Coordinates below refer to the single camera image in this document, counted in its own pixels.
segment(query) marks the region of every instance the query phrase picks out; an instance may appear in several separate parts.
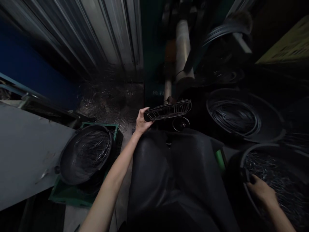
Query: leg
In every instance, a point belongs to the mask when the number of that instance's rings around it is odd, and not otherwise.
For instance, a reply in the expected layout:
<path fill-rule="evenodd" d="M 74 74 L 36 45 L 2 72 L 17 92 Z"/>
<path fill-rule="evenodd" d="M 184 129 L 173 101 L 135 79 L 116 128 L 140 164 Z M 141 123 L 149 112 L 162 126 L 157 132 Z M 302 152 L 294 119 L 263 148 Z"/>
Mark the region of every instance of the leg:
<path fill-rule="evenodd" d="M 140 139 L 134 155 L 129 192 L 128 221 L 144 209 L 162 205 L 174 186 L 167 156 L 170 149 L 162 131 L 149 131 Z"/>
<path fill-rule="evenodd" d="M 171 145 L 176 183 L 206 209 L 220 231 L 239 231 L 208 136 L 185 130 Z"/>

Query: black tub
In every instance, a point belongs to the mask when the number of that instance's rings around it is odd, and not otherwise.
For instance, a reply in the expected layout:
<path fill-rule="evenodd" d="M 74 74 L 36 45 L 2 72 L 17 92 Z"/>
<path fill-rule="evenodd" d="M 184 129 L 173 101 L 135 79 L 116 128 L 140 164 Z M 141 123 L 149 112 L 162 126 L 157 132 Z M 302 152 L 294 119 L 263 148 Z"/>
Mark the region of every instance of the black tub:
<path fill-rule="evenodd" d="M 256 144 L 245 152 L 234 155 L 225 174 L 225 185 L 239 224 L 245 231 L 268 231 L 269 226 L 258 209 L 258 200 L 246 185 L 244 162 L 251 151 L 267 151 L 289 167 L 289 171 L 302 182 L 309 182 L 309 155 L 279 144 Z"/>
<path fill-rule="evenodd" d="M 256 114 L 261 120 L 259 131 L 248 137 L 230 132 L 218 124 L 211 116 L 209 111 L 209 102 L 218 98 L 234 98 L 255 109 Z M 218 89 L 210 93 L 206 101 L 208 125 L 212 130 L 216 131 L 221 138 L 230 138 L 238 140 L 246 140 L 255 143 L 272 143 L 283 138 L 285 130 L 283 128 L 284 120 L 280 113 L 265 100 L 244 91 L 235 89 Z"/>
<path fill-rule="evenodd" d="M 113 146 L 113 140 L 112 140 L 112 135 L 110 133 L 110 131 L 101 125 L 91 125 L 91 126 L 87 126 L 81 130 L 77 130 L 75 135 L 68 141 L 67 145 L 65 146 L 65 148 L 63 149 L 62 153 L 61 153 L 61 158 L 60 158 L 60 176 L 61 176 L 61 180 L 69 185 L 77 185 L 77 184 L 81 184 L 84 183 L 86 181 L 88 181 L 90 179 L 90 177 L 95 174 L 95 172 L 93 173 L 80 173 L 77 171 L 76 166 L 74 165 L 75 160 L 76 160 L 76 151 L 74 151 L 74 146 L 75 143 L 81 138 L 83 137 L 85 134 L 87 134 L 88 132 L 91 131 L 104 131 L 108 134 L 110 141 L 111 141 L 111 145 Z M 106 161 L 109 158 L 110 152 L 112 150 L 109 150 L 109 152 L 107 153 L 106 158 L 103 160 L 103 162 L 100 163 L 100 165 L 98 165 L 97 170 L 101 170 L 104 166 L 104 164 L 106 163 Z"/>

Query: blue wall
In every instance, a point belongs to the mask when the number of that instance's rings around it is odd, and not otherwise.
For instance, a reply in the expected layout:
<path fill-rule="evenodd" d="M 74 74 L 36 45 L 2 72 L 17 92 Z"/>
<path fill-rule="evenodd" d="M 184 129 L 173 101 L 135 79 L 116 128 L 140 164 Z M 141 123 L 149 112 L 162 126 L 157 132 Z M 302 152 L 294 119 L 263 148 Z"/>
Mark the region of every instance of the blue wall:
<path fill-rule="evenodd" d="M 66 109 L 76 109 L 78 84 L 52 68 L 14 28 L 0 22 L 0 76 Z"/>

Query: person's right hand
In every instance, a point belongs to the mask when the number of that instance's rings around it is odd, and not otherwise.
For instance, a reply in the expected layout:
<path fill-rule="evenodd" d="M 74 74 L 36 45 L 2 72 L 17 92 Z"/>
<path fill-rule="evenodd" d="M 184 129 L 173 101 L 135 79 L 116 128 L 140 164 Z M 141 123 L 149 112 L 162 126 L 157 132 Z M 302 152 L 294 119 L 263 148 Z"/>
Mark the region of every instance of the person's right hand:
<path fill-rule="evenodd" d="M 148 110 L 149 107 L 140 109 L 138 112 L 138 117 L 136 119 L 136 129 L 135 132 L 139 135 L 142 135 L 148 128 L 153 124 L 152 121 L 146 122 L 144 119 L 144 113 Z"/>
<path fill-rule="evenodd" d="M 255 179 L 255 184 L 247 183 L 248 188 L 253 192 L 264 204 L 278 204 L 275 190 L 268 186 L 256 175 L 252 175 Z"/>

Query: green crate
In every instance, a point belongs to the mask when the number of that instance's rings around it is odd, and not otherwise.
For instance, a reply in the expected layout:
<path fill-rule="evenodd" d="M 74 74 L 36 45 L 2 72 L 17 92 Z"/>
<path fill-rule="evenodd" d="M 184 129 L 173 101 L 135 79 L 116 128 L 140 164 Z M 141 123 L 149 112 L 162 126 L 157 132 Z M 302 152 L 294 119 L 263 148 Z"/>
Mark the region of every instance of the green crate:
<path fill-rule="evenodd" d="M 116 145 L 114 147 L 114 151 L 111 152 L 108 166 L 106 168 L 104 178 L 107 176 L 110 168 L 112 167 L 114 161 L 120 154 L 121 145 L 123 140 L 123 135 L 119 131 L 119 125 L 117 124 L 103 124 L 103 123 L 94 123 L 94 122 L 84 122 L 81 128 L 84 128 L 89 125 L 102 125 L 105 126 L 109 130 L 115 130 L 114 132 L 114 141 Z M 51 195 L 49 196 L 49 200 L 62 203 L 66 205 L 76 206 L 76 207 L 86 207 L 90 208 L 96 198 L 96 195 L 87 195 L 78 190 L 76 185 L 67 185 L 61 179 L 60 176 L 57 178 L 55 185 L 51 191 Z"/>

